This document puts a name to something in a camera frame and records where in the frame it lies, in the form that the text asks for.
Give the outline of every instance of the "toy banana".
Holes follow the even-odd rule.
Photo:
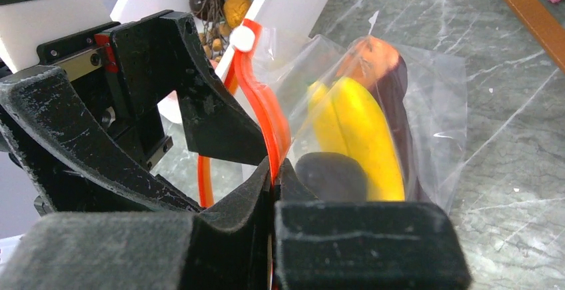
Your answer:
[[[384,113],[357,81],[310,86],[308,113],[323,152],[351,157],[369,178],[369,201],[404,201],[402,172]]]

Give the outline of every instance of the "yellow toy fruit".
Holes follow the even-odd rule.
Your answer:
[[[206,53],[206,58],[212,59],[212,49],[208,45],[203,46],[204,53]]]
[[[224,16],[230,28],[238,27],[247,10],[251,7],[251,0],[226,0],[224,3]]]
[[[200,39],[200,43],[202,43],[203,45],[206,44],[206,35],[204,33],[199,33],[198,34],[198,39]]]
[[[343,77],[331,89],[310,86],[308,113],[323,152],[351,157],[370,181],[369,201],[404,201],[402,172],[384,113],[357,81]]]
[[[222,43],[222,41],[218,38],[218,39],[214,39],[214,41],[212,41],[212,50],[214,51],[221,51],[222,49],[224,49],[224,44]]]
[[[229,37],[231,33],[231,27],[227,23],[223,22],[218,26],[218,31],[223,37]]]

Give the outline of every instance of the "gray marble surface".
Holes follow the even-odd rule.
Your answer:
[[[549,8],[565,23],[565,4]],[[473,289],[565,289],[565,78],[506,4],[330,0],[317,33],[343,46],[371,33],[465,59],[467,144],[450,215]],[[194,182],[195,156],[177,145],[155,171]],[[214,162],[219,198],[241,170]],[[180,186],[197,198],[194,184]]]

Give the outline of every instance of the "orange toy fruit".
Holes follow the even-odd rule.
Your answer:
[[[401,65],[405,66],[404,60],[392,45],[373,36],[367,36],[354,42],[354,46],[347,51],[337,74],[347,75],[370,89],[380,79],[390,77],[390,72]],[[401,84],[404,97],[408,76],[406,73],[401,73],[395,77]]]
[[[226,0],[224,15],[230,28],[233,29],[243,22],[249,7],[251,7],[251,0]]]

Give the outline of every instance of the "clear plastic bag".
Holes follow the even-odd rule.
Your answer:
[[[263,28],[253,73],[274,91],[291,134],[286,156],[318,197],[449,210],[466,141],[463,59],[372,36],[344,49]]]

